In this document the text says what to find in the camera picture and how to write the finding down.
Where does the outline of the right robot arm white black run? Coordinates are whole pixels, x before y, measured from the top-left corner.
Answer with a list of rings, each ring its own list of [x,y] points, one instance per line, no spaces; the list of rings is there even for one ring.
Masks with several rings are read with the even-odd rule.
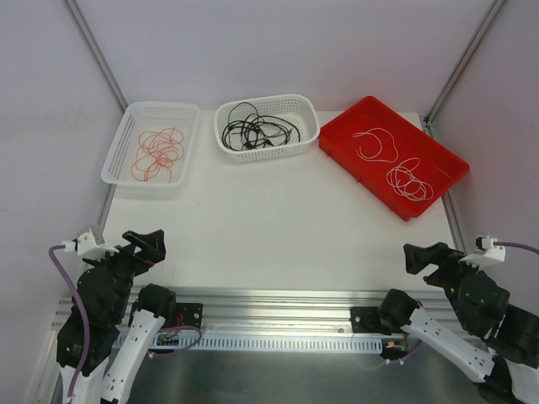
[[[485,267],[503,263],[510,242],[477,237],[476,250],[465,254],[443,242],[429,247],[406,244],[405,269],[435,271],[424,282],[444,290],[462,329],[485,345],[478,348],[443,327],[402,290],[390,289],[377,308],[379,325],[417,338],[453,363],[489,403],[538,401],[538,316],[510,304]]]

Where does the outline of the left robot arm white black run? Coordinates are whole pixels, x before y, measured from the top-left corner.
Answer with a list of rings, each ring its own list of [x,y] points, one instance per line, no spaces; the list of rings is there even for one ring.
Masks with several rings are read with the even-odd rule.
[[[119,352],[112,352],[135,277],[166,258],[163,230],[122,237],[124,246],[110,246],[88,228],[48,251],[72,293],[71,312],[56,337],[65,403],[127,402],[154,335],[176,320],[174,292],[150,284],[140,290]]]

